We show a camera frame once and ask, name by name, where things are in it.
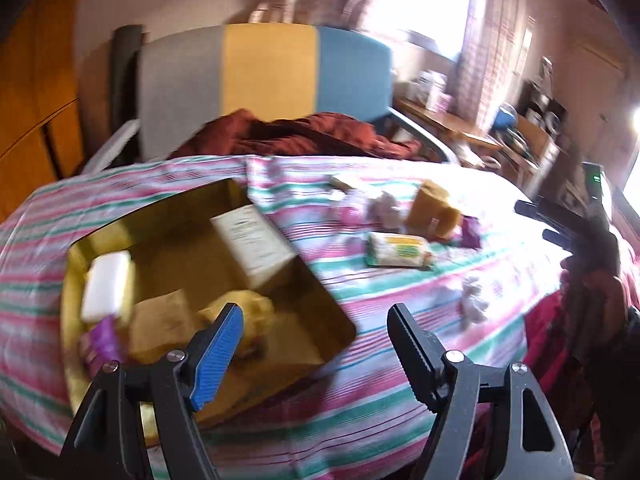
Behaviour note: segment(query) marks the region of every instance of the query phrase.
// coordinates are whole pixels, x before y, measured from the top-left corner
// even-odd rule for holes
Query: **open cardboard box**
[[[232,179],[160,200],[133,211],[69,247],[62,290],[61,332],[66,385],[74,414],[90,378],[78,352],[88,329],[81,319],[86,274],[94,258],[128,250],[134,263],[134,301],[181,289],[197,312],[246,276],[211,218],[251,205]],[[280,232],[276,235],[289,243]],[[260,356],[233,359],[216,398],[196,414],[201,427],[255,406],[336,357],[356,329],[318,279],[295,255],[256,292],[273,301],[275,322]],[[158,442],[151,404],[141,405],[147,445]]]
[[[518,116],[518,131],[522,134],[524,140],[527,141],[531,153],[536,158],[536,161],[540,161],[549,144],[553,143],[551,136],[539,126],[527,121],[523,116]]]

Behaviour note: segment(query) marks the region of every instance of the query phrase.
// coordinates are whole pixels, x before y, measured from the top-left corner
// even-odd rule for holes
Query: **paper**
[[[260,287],[296,257],[296,253],[254,205],[211,219],[247,276],[247,288]]]

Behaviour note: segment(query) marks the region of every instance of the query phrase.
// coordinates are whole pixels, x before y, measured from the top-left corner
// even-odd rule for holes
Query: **pink item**
[[[366,222],[370,201],[363,191],[352,189],[347,193],[333,192],[330,201],[333,220],[348,227],[356,227]]]
[[[107,361],[124,361],[115,318],[107,316],[80,337],[80,355],[93,378]]]

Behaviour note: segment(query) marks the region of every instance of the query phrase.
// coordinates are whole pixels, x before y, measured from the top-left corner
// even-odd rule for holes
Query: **pink and green striped fabric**
[[[430,178],[482,224],[481,251],[440,248],[433,271],[370,269],[364,238],[328,216],[327,174],[349,171],[409,207]],[[298,248],[356,324],[356,341],[311,377],[203,438],[225,479],[380,478],[414,460],[433,417],[409,388],[386,335],[388,308],[405,303],[446,348],[503,365],[526,352],[523,314],[558,288],[562,251],[542,225],[513,213],[509,182],[445,164],[357,157],[191,157],[79,176],[45,186],[0,226],[0,410],[60,452],[71,422],[60,354],[66,250],[113,219],[196,186],[233,177]],[[460,281],[478,274],[490,319],[469,325]],[[168,478],[161,451],[150,457]]]

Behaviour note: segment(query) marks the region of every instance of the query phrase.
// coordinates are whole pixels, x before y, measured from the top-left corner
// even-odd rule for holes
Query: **white bar of soap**
[[[111,314],[120,315],[127,301],[130,265],[129,251],[103,254],[91,262],[82,296],[82,322],[98,323]]]

